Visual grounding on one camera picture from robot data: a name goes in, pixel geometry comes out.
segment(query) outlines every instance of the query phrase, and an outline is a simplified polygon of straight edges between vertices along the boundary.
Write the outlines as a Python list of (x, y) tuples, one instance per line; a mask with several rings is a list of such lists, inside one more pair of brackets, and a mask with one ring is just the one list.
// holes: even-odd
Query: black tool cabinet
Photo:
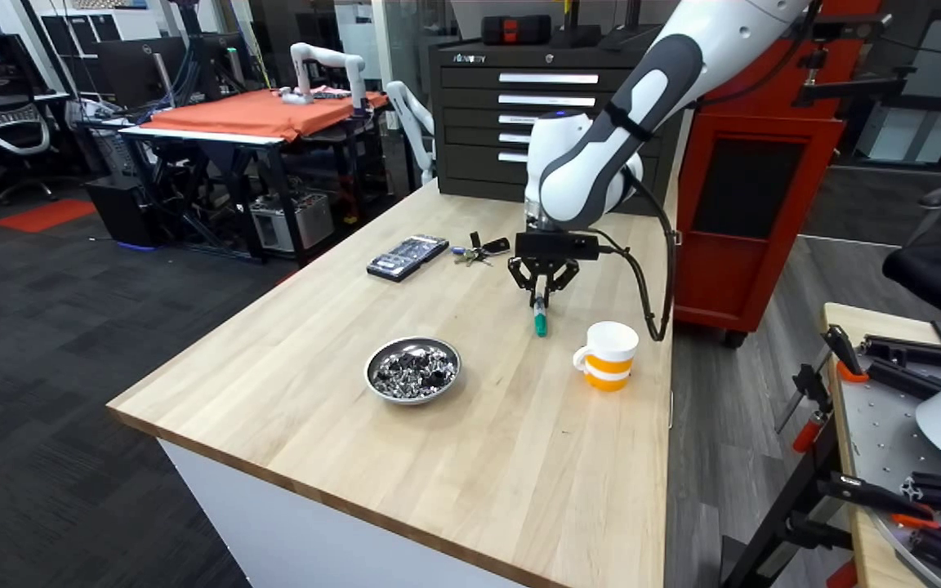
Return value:
[[(436, 187), (458, 195), (523, 198), (535, 118), (599, 113), (640, 51), (548, 44), (440, 44), (431, 54)], [(676, 125), (640, 148), (643, 183), (662, 195)]]

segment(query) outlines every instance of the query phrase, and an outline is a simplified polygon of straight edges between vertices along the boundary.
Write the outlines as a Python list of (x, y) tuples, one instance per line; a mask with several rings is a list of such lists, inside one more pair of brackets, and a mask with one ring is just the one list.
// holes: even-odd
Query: black cable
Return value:
[(738, 102), (738, 98), (754, 93), (759, 87), (764, 87), (775, 76), (779, 76), (789, 64), (789, 57), (797, 54), (799, 41), (807, 40), (807, 28), (818, 24), (820, 6), (824, 6), (824, 0), (810, 0), (804, 19), (797, 27), (797, 40), (789, 41), (789, 50), (760, 77), (754, 77), (751, 83), (743, 83), (743, 87), (738, 87), (730, 93), (719, 93), (719, 98), (709, 98), (709, 102), (702, 98), (698, 105)]
[(670, 215), (665, 208), (660, 206), (660, 198), (653, 195), (653, 189), (647, 189), (632, 174), (625, 169), (625, 178), (653, 206), (656, 220), (660, 220), (660, 229), (662, 229), (662, 241), (665, 241), (665, 295), (662, 295), (662, 312), (660, 312), (660, 323), (656, 323), (656, 312), (653, 312), (653, 304), (647, 296), (647, 279), (643, 279), (643, 272), (640, 272), (640, 261), (629, 253), (629, 248), (616, 244), (608, 233), (601, 229), (584, 229), (584, 233), (595, 233), (601, 234), (613, 253), (619, 253), (629, 272), (632, 272), (632, 279), (638, 279), (638, 296), (640, 296), (640, 309), (643, 309), (643, 327), (653, 339), (665, 339), (665, 327), (670, 327), (670, 309), (674, 309), (674, 290), (676, 290), (676, 248), (679, 248), (679, 234), (676, 229), (670, 225)]

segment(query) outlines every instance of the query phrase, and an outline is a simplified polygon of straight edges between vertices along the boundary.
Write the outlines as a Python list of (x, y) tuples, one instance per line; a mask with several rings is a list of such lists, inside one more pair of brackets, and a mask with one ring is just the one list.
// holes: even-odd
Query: small cup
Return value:
[(616, 391), (632, 373), (632, 351), (640, 335), (626, 323), (590, 323), (589, 344), (571, 357), (571, 367), (599, 391)]

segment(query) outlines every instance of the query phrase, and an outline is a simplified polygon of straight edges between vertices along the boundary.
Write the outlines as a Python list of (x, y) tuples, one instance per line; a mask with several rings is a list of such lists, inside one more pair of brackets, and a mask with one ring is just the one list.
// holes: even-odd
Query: silver bowl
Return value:
[(460, 360), (428, 335), (386, 344), (367, 362), (367, 385), (393, 404), (428, 404), (455, 387)]

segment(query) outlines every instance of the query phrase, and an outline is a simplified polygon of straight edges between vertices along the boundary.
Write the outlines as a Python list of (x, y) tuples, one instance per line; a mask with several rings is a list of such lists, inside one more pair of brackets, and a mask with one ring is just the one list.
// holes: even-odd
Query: orange object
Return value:
[(820, 429), (818, 418), (804, 420), (804, 429), (799, 429), (797, 437), (794, 437), (794, 449), (797, 449), (797, 455), (807, 455), (807, 449), (818, 443), (820, 430), (824, 430), (824, 429)]
[(841, 383), (868, 383), (864, 373), (851, 373), (851, 368), (847, 368), (841, 362), (836, 362), (836, 379), (841, 379)]
[[(369, 90), (369, 107), (381, 107), (386, 93)], [(309, 105), (287, 105), (275, 90), (245, 90), (222, 102), (183, 105), (156, 110), (144, 126), (190, 130), (190, 132), (245, 132), (297, 139), (326, 130), (351, 113), (350, 98), (321, 98)]]
[(611, 362), (611, 360), (601, 360), (601, 357), (595, 357), (595, 351), (589, 351), (589, 360), (584, 360), (590, 368), (599, 368), (599, 373), (629, 373), (629, 360), (619, 360), (619, 362)]
[(589, 385), (611, 396), (619, 391), (626, 385), (626, 376), (599, 376), (599, 373), (584, 373)]
[[(876, 12), (877, 0), (824, 0), (820, 19)], [(724, 328), (728, 344), (760, 323), (841, 132), (840, 102), (797, 102), (799, 87), (849, 82), (859, 57), (857, 36), (779, 40), (702, 98), (679, 169), (679, 323)]]
[(75, 221), (75, 220), (91, 215), (91, 211), (95, 208), (87, 198), (59, 198), (59, 201), (33, 206), (33, 208), (17, 211), (17, 215), (4, 215), (0, 229), (37, 234), (37, 233), (49, 233), (54, 225)]
[(857, 558), (841, 560), (841, 566), (825, 578), (825, 588), (857, 588), (857, 584), (859, 584)]
[(906, 517), (906, 511), (895, 511), (893, 521), (900, 528), (941, 528), (937, 518), (922, 518), (922, 517)]

